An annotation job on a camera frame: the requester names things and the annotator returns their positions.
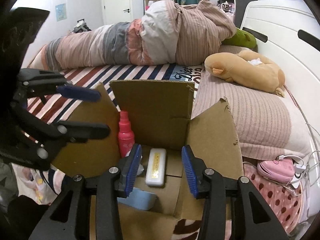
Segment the red bottle cap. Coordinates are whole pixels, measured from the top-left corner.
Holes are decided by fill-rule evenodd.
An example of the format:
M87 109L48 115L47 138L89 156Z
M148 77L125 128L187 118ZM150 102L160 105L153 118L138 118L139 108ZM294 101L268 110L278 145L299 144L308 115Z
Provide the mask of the red bottle cap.
M121 133L131 132L131 123L127 111L120 111L119 131Z

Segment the gold label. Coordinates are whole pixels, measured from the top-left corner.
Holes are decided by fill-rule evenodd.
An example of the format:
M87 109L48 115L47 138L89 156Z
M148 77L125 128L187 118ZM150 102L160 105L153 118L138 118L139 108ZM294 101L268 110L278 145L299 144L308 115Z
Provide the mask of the gold label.
M152 175L151 178L157 179L159 177L159 163L160 163L160 153L155 153L152 165Z

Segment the light blue sponge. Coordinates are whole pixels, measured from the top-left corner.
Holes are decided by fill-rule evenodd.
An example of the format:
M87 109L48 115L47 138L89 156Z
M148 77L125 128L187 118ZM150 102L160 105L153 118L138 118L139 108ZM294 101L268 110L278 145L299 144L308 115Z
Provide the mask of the light blue sponge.
M129 197L118 198L118 203L122 203L140 210L149 210L154 206L156 198L156 194L134 187Z

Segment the striped blanket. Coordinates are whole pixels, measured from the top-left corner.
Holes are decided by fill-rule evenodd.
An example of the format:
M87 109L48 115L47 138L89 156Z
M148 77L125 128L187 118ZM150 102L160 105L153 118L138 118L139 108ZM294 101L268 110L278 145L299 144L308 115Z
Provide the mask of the striped blanket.
M201 69L201 65L193 67L177 64L157 66L107 65L68 69L62 73L77 86L95 88L98 82L103 83L111 100L119 108L109 86L111 80L153 79L194 82L195 98L201 79ZM43 105L40 98L30 98L28 100L28 111L47 123L68 119L73 110L81 103L80 100L63 98L60 94L47 95L46 100L47 103Z

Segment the plush toy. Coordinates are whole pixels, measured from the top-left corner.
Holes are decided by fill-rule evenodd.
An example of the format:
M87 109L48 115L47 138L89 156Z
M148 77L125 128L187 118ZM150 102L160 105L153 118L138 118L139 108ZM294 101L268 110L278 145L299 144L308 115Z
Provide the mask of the plush toy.
M257 40L251 33L237 28L236 34L230 39L225 39L221 44L253 49L257 46Z
M276 63L254 51L216 53L206 58L204 66L211 75L227 82L284 97L281 89L285 81L283 71Z

